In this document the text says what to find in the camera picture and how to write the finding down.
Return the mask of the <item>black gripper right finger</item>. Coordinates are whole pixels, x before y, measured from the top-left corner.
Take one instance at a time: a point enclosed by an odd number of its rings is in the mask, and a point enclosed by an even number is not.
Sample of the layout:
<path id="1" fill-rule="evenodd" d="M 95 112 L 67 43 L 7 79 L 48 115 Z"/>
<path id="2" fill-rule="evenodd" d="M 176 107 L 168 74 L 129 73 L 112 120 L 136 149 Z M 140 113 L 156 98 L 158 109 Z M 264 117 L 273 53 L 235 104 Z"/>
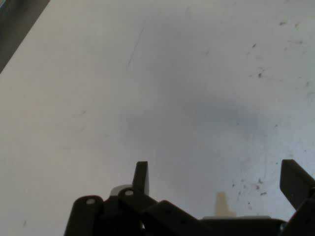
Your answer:
<path id="1" fill-rule="evenodd" d="M 281 231 L 282 236 L 313 236 L 315 234 L 315 179 L 295 160 L 281 164 L 280 190 L 295 209 Z"/>

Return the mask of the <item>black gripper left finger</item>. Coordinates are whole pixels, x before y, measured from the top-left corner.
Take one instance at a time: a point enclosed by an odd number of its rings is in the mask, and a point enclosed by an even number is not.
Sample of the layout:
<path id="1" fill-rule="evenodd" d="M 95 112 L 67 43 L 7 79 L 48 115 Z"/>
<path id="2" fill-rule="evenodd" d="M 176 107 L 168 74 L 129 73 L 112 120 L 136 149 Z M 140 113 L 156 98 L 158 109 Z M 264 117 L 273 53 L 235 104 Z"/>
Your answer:
<path id="1" fill-rule="evenodd" d="M 202 236 L 199 220 L 168 201 L 148 195 L 148 162 L 137 162 L 130 187 L 103 200 L 96 195 L 77 199 L 66 236 Z"/>

